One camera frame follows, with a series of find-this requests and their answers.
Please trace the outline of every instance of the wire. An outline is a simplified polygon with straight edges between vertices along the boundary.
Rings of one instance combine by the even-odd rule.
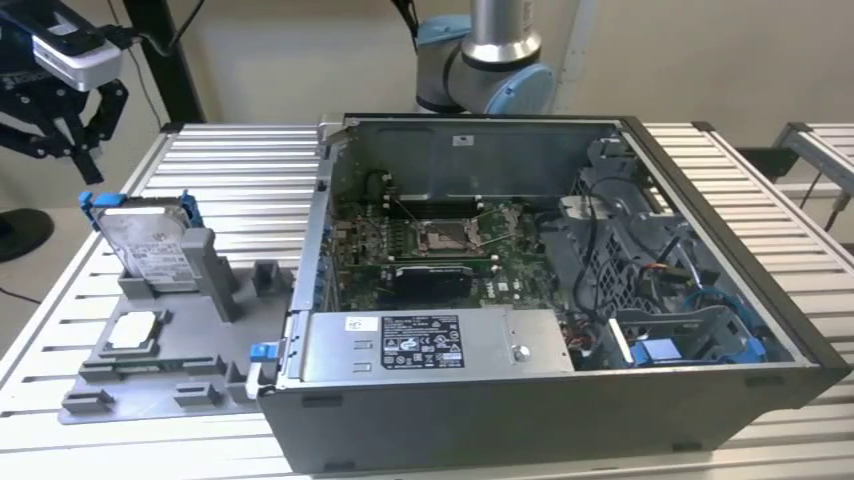
[[[726,292],[723,292],[722,290],[719,290],[719,289],[717,289],[714,287],[703,287],[699,290],[691,292],[685,297],[685,300],[682,300],[682,308],[686,311],[695,310],[694,308],[691,308],[691,301],[694,300],[695,297],[698,297],[701,295],[718,295],[723,300],[727,301],[727,303],[730,305],[733,305],[733,307],[735,308],[735,312],[737,312],[738,317],[742,319],[742,321],[745,323],[747,323],[747,326],[750,326],[750,327],[753,326],[753,322],[749,321],[749,318],[751,318],[753,315],[747,311],[747,308],[745,307],[745,304],[735,297],[733,297]]]
[[[806,205],[806,201],[810,199],[810,195],[813,195],[813,190],[815,189],[815,185],[818,184],[818,181],[822,178],[822,172],[818,172],[818,175],[815,175],[815,178],[813,179],[813,183],[810,183],[810,188],[806,189],[806,193],[803,194],[803,199],[801,200],[801,205],[798,205],[798,208],[803,209],[803,206]]]
[[[119,20],[119,14],[116,13],[116,7],[112,4],[112,0],[107,0],[107,5],[110,6],[110,12],[112,13],[112,19],[118,25],[122,25],[122,21]],[[136,76],[139,78],[139,84],[143,90],[143,96],[146,97],[146,102],[148,102],[148,108],[151,108],[151,114],[155,117],[155,121],[158,122],[158,130],[163,127],[163,119],[160,118],[160,114],[158,113],[158,109],[155,107],[155,102],[151,100],[151,94],[148,93],[148,87],[146,86],[146,80],[143,79],[143,69],[139,66],[139,60],[136,60],[136,55],[134,54],[134,50],[128,49],[128,53],[131,54],[131,60],[134,61],[134,67],[136,68]]]
[[[190,15],[187,16],[187,20],[184,20],[184,23],[182,24],[182,26],[178,28],[178,31],[175,32],[175,35],[172,36],[172,40],[170,40],[170,43],[167,44],[167,46],[164,47],[160,42],[158,41],[158,39],[154,37],[154,35],[148,32],[140,32],[138,34],[139,38],[144,39],[148,41],[148,43],[151,44],[151,47],[155,49],[155,51],[158,52],[158,55],[160,55],[162,57],[170,57],[175,54],[178,44],[182,41],[182,37],[184,36],[184,33],[187,33],[187,29],[190,28],[190,24],[192,23],[192,21],[196,19],[196,15],[199,15],[199,11],[202,10],[202,7],[204,6],[204,2],[207,0],[199,0],[199,2],[196,3],[196,6],[192,8],[192,12],[190,12]]]
[[[20,293],[11,292],[3,287],[0,287],[0,293],[8,295],[10,297],[18,298],[19,300],[24,300],[26,302],[35,303],[36,305],[42,305],[40,300],[36,300],[35,298],[28,297],[27,295],[22,295]]]
[[[410,30],[410,37],[413,38],[413,49],[418,52],[418,26],[421,21],[418,19],[418,9],[415,8],[414,0],[391,0],[392,5],[401,13],[406,27]]]
[[[575,302],[575,306],[578,309],[590,317],[590,319],[598,323],[605,323],[602,317],[597,313],[593,308],[587,308],[578,297],[578,292],[582,286],[582,280],[585,279],[585,275],[587,275],[587,270],[590,269],[590,262],[593,261],[593,254],[597,248],[597,228],[598,228],[598,219],[597,219],[597,209],[593,206],[593,198],[590,196],[593,188],[597,186],[594,183],[590,188],[587,188],[587,205],[590,206],[590,234],[587,237],[587,248],[585,251],[585,257],[582,258],[582,268],[578,270],[578,275],[575,276],[575,282],[573,283],[573,301]]]
[[[840,210],[834,210],[830,212],[830,217],[828,218],[828,223],[825,224],[825,231],[830,232],[834,223],[837,223],[837,217],[840,216]]]

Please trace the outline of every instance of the power supply label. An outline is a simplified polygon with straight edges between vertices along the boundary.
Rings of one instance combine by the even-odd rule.
[[[457,315],[383,317],[383,367],[463,368],[463,336]]]

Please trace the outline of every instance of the floor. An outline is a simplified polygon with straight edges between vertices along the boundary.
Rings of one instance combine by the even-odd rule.
[[[42,247],[22,258],[0,263],[0,287],[43,299],[71,258],[92,231],[80,210],[46,210],[54,218],[54,236]],[[0,294],[0,357],[15,342],[38,305]]]

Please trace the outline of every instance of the metal rail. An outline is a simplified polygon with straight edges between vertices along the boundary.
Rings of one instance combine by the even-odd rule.
[[[714,132],[647,125],[759,261],[854,364],[854,261]],[[124,191],[191,186],[232,263],[295,268],[314,179],[314,127],[204,125],[164,135]],[[260,414],[63,426],[56,411],[115,307],[120,264],[96,235],[0,362],[0,471],[31,478],[246,478],[291,473]],[[848,478],[854,376],[771,412],[714,452],[398,474],[407,480]]]

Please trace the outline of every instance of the black cable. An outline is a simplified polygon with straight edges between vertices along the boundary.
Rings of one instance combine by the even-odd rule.
[[[662,250],[662,253],[659,253],[658,257],[655,258],[655,263],[666,263],[667,262],[667,256],[670,255],[670,252],[673,252],[673,249],[677,248],[677,245],[679,245],[679,241],[681,240],[682,239],[679,238],[679,235],[674,235],[673,236],[673,238],[670,239],[670,243],[667,244],[667,246]]]
[[[36,305],[42,305],[42,301],[36,300],[27,295],[22,295],[20,293],[10,292],[6,288],[0,287],[0,293],[8,295],[10,297],[18,298],[19,300],[24,300],[26,302],[35,303]]]
[[[822,172],[818,172],[818,175],[815,175],[815,178],[813,179],[813,183],[810,183],[810,188],[806,189],[806,193],[803,194],[803,199],[801,200],[801,205],[798,206],[798,208],[803,209],[803,206],[806,205],[806,201],[810,199],[810,195],[813,195],[815,184],[818,183],[818,180],[821,178],[822,178]]]
[[[840,216],[840,210],[834,210],[830,212],[830,218],[828,218],[828,223],[825,224],[825,231],[830,232],[834,223],[837,223],[837,217]]]
[[[175,54],[175,47],[182,41],[182,37],[184,36],[187,29],[190,28],[190,24],[196,19],[196,15],[199,15],[199,11],[204,6],[206,1],[207,0],[199,0],[199,2],[196,3],[196,6],[192,8],[192,12],[190,12],[190,15],[187,16],[187,20],[184,20],[184,23],[178,28],[178,31],[175,32],[175,35],[172,36],[172,39],[170,40],[170,43],[167,44],[166,47],[160,44],[160,42],[158,41],[158,39],[154,37],[151,33],[147,33],[147,32],[139,33],[139,37],[148,41],[148,43],[151,44],[151,47],[158,52],[158,55],[160,55],[162,57],[168,57]]]
[[[597,219],[597,209],[593,206],[593,197],[591,190],[595,187],[595,183],[587,189],[587,205],[590,206],[590,235],[587,237],[587,248],[585,251],[585,257],[582,258],[582,268],[578,271],[578,275],[575,276],[575,283],[573,283],[573,301],[575,302],[575,306],[578,309],[587,315],[587,317],[598,323],[605,323],[602,317],[597,313],[593,308],[587,308],[578,297],[578,292],[581,290],[582,281],[585,279],[585,275],[587,274],[587,270],[590,269],[590,262],[593,261],[593,254],[597,249],[597,229],[598,229],[598,219]]]
[[[122,25],[112,0],[107,0],[107,5],[110,5],[110,12],[112,13],[114,21],[118,25]],[[146,86],[146,80],[143,79],[143,69],[139,66],[139,60],[136,60],[136,55],[134,54],[132,47],[128,49],[128,53],[131,54],[131,60],[134,61],[134,67],[136,68],[136,76],[139,78],[143,96],[146,97],[146,102],[148,102],[148,108],[151,108],[151,113],[155,116],[155,121],[158,122],[158,130],[160,130],[160,128],[163,127],[163,119],[160,118],[160,114],[158,113],[158,109],[155,108],[155,102],[151,100],[151,94],[148,93],[148,87]]]
[[[406,27],[410,30],[410,37],[413,38],[413,49],[418,52],[418,11],[415,9],[415,2],[413,0],[391,0],[392,5],[401,13]]]

